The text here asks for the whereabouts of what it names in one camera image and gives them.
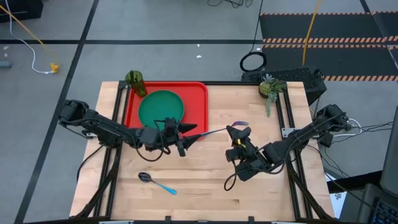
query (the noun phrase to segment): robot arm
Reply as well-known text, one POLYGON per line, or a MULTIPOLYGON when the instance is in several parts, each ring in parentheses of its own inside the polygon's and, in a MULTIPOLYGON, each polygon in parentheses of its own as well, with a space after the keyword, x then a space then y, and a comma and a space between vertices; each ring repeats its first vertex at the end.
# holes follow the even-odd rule
POLYGON ((123 142, 134 149, 144 145, 147 151, 160 149, 170 154, 169 146, 176 145, 180 156, 185 156, 184 149, 188 149, 200 135, 180 138, 180 133, 192 130, 196 124, 182 124, 175 118, 166 118, 165 128, 159 131, 155 128, 127 128, 91 110, 87 103, 78 100, 65 100, 58 115, 59 124, 63 127, 81 126, 97 135, 99 143, 106 147, 118 147, 123 142))
POLYGON ((246 181, 258 172, 272 172, 284 163, 291 150, 303 149, 312 137, 319 135, 322 138, 331 135, 329 131, 340 131, 347 127, 347 120, 348 117, 337 105, 328 105, 306 127, 290 133, 284 140, 261 148, 251 143, 250 128, 240 131, 227 126, 233 148, 226 151, 226 159, 228 162, 238 159, 241 161, 236 166, 235 173, 242 181, 246 181))

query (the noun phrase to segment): wooden tabletop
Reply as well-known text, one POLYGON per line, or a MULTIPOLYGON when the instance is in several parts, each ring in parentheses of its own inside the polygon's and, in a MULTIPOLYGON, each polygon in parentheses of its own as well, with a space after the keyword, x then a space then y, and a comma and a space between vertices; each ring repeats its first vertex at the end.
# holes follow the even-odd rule
MULTIPOLYGON (((112 117, 117 86, 117 82, 102 83, 96 110, 105 117, 112 117)), ((276 106, 272 106, 271 117, 268 118, 265 100, 259 96, 257 86, 209 85, 207 88, 209 130, 225 128, 235 121, 247 121, 255 146, 281 140, 276 106)), ((295 125, 297 128, 304 127, 312 120, 303 84, 289 82, 288 88, 295 125)), ((125 94, 122 96, 122 108, 125 94)), ((287 124, 283 101, 282 110, 287 124)), ((310 141, 310 144, 317 147, 315 141, 310 141)), ((111 218, 164 220, 165 216, 170 215, 172 220, 247 221, 248 216, 254 216, 256 221, 293 221, 286 170, 278 175, 259 173, 246 182, 238 179, 232 190, 224 191, 225 179, 234 172, 232 163, 225 158, 225 150, 230 149, 230 146, 228 133, 223 131, 196 142, 186 152, 186 157, 180 157, 177 149, 171 147, 171 155, 164 155, 157 162, 146 162, 138 157, 136 150, 125 144, 111 218), (148 172, 154 180, 175 189, 177 195, 155 184, 141 182, 137 176, 139 172, 148 172)), ((97 148, 98 141, 89 140, 85 157, 97 148)), ((158 155, 158 152, 146 152, 143 149, 141 152, 149 158, 158 155)), ((104 150, 83 166, 70 215, 76 215, 98 188, 103 159, 104 150)), ((302 159, 309 191, 323 209, 333 216, 319 153, 308 147, 302 151, 302 159)), ((297 192, 304 217, 302 195, 299 190, 297 192)), ((106 192, 101 214, 104 214, 107 197, 106 192)))

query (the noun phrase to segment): potted succulent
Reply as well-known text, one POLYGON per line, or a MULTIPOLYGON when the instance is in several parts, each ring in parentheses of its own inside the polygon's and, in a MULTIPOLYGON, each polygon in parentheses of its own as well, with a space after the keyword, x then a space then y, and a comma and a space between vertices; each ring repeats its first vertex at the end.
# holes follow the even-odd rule
POLYGON ((267 117, 269 117, 271 115, 271 104, 276 102, 276 99, 278 99, 278 93, 283 90, 285 85, 268 73, 263 77, 263 80, 264 81, 259 85, 259 94, 263 98, 267 99, 266 111, 267 117))

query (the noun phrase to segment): hazard tape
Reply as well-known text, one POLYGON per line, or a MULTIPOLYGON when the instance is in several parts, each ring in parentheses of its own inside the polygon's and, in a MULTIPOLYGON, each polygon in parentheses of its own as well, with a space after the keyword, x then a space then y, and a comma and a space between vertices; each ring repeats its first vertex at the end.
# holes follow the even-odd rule
POLYGON ((322 77, 325 81, 398 81, 398 75, 373 75, 373 76, 325 76, 322 77))
MULTIPOLYGON (((303 44, 265 44, 262 46, 263 49, 265 48, 303 48, 303 44)), ((386 48, 385 45, 382 44, 329 44, 329 45, 322 45, 322 44, 309 44, 307 45, 308 48, 386 48)))
POLYGON ((377 13, 398 13, 398 11, 373 11, 372 14, 375 15, 377 13))
MULTIPOLYGON (((261 13, 260 16, 306 16, 312 15, 312 12, 304 13, 261 13)), ((321 12, 317 15, 370 15, 370 12, 321 12)))
MULTIPOLYGON (((304 44, 305 38, 265 38, 262 41, 267 44, 304 44)), ((385 43, 387 41, 398 41, 397 36, 390 37, 331 37, 331 38, 309 38, 310 44, 357 44, 357 43, 385 43)))

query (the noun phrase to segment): blue spoon handle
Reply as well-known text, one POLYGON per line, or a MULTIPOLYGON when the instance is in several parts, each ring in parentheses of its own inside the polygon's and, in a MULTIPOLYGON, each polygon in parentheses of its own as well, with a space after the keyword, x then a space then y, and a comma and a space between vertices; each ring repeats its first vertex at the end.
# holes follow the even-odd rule
POLYGON ((176 194, 177 194, 177 191, 174 190, 174 189, 171 189, 171 188, 169 188, 169 187, 166 187, 166 186, 164 186, 164 185, 162 185, 162 184, 158 184, 157 182, 155 182, 155 184, 157 184, 159 187, 162 187, 162 188, 165 189, 166 191, 170 192, 172 195, 176 195, 176 194))

